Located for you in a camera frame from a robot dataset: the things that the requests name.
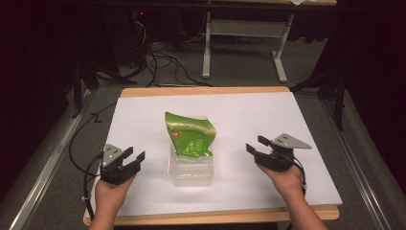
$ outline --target transparent box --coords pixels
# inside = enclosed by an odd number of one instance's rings
[[[210,186],[214,180],[214,158],[209,155],[199,158],[178,155],[172,145],[168,173],[176,186]]]

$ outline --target table leg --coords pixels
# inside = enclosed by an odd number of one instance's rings
[[[287,82],[286,74],[284,73],[284,69],[282,66],[281,55],[282,55],[282,51],[284,48],[284,44],[286,43],[286,40],[287,40],[287,36],[289,35],[290,27],[292,26],[292,21],[293,21],[293,14],[289,14],[289,16],[287,17],[287,20],[286,20],[286,24],[283,29],[281,39],[280,39],[280,45],[279,45],[278,51],[272,52],[272,58],[274,59],[275,67],[276,67],[277,73],[278,73],[278,78],[281,83]]]
[[[210,77],[210,36],[211,36],[211,20],[212,13],[206,13],[206,47],[204,50],[203,57],[203,79],[208,79]]]

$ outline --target white paper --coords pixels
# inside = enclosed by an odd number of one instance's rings
[[[295,4],[296,6],[301,5],[305,0],[290,0],[293,4]]]
[[[214,183],[180,188],[168,175],[170,138],[165,112],[204,115],[216,128]],[[320,152],[292,93],[217,94],[120,98],[107,144],[134,148],[126,162],[142,152],[141,165],[118,216],[143,216],[284,207],[271,180],[245,149],[248,143],[269,152],[258,135],[274,139],[287,133],[312,146],[295,149],[304,165],[306,199],[311,205],[341,204]]]

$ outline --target wrist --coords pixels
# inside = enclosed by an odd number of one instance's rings
[[[114,221],[116,216],[117,216],[117,212],[108,210],[108,209],[107,210],[100,209],[99,211],[96,211],[96,213],[95,213],[95,218],[98,218],[98,219],[113,219],[113,221]]]
[[[282,194],[282,198],[285,203],[297,202],[305,200],[305,195],[301,189],[286,191]]]
[[[100,210],[99,212],[96,212],[89,230],[111,230],[114,227],[115,218],[115,214]]]

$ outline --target green chip bag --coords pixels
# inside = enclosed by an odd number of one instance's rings
[[[165,113],[165,122],[176,154],[190,157],[213,156],[209,149],[215,138],[215,128],[208,119],[195,119]]]

